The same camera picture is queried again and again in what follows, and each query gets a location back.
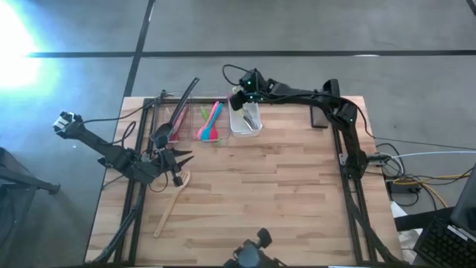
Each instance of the white plastic bin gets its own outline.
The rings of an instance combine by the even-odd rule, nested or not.
[[[254,123],[258,126],[257,130],[250,130],[243,120],[243,111],[233,111],[230,109],[230,127],[233,136],[237,138],[255,137],[260,134],[263,125],[260,120],[260,110],[258,103],[244,103],[243,108],[247,109],[253,117]]]

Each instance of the wooden spoon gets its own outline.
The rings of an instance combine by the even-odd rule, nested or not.
[[[184,184],[178,187],[177,191],[171,196],[169,202],[167,203],[167,207],[165,208],[165,211],[162,214],[161,221],[160,223],[158,223],[157,229],[155,229],[155,238],[157,238],[161,234],[162,229],[165,227],[165,223],[167,223],[167,219],[169,218],[170,212],[172,212],[172,208],[176,204],[177,197],[179,197],[180,192],[185,189],[188,182],[190,181],[190,170],[182,170],[180,173],[180,177],[183,180]]]

